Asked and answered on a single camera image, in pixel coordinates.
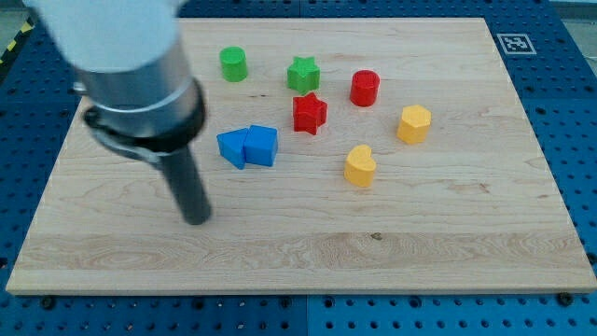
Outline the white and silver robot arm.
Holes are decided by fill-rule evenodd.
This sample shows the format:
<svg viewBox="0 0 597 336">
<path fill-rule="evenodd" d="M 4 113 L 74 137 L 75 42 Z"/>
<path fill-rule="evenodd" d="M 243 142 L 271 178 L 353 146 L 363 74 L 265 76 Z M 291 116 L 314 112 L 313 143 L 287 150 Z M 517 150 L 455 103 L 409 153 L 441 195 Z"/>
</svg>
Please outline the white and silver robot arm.
<svg viewBox="0 0 597 336">
<path fill-rule="evenodd" d="M 183 0 L 27 0 L 91 106 L 97 142 L 156 163 L 187 146 L 205 119 L 201 86 L 181 42 Z"/>
</svg>

